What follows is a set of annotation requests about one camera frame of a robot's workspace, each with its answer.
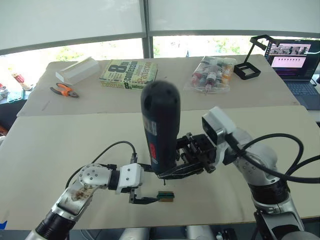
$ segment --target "pliers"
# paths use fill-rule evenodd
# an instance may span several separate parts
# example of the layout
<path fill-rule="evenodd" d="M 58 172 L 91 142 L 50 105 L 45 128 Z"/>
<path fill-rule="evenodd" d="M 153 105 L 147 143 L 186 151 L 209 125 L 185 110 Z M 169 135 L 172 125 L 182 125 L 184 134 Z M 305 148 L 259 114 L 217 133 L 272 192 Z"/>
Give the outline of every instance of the pliers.
<path fill-rule="evenodd" d="M 71 87 L 67 86 L 66 84 L 57 82 L 56 85 L 59 88 L 63 88 L 64 90 L 57 90 L 53 87 L 50 87 L 51 91 L 53 91 L 54 93 L 59 94 L 59 95 L 63 95 L 66 97 L 68 97 L 68 96 L 73 97 L 73 98 L 79 97 L 79 95 Z"/>

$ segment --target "laptop keyboard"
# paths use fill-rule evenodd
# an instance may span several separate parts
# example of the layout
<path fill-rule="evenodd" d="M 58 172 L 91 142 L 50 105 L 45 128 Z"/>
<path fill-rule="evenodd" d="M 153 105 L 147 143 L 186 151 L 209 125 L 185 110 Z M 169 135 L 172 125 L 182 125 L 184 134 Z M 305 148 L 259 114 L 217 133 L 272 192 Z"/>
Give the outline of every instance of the laptop keyboard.
<path fill-rule="evenodd" d="M 291 90 L 293 95 L 318 95 L 319 93 L 311 84 L 286 82 L 288 88 Z"/>

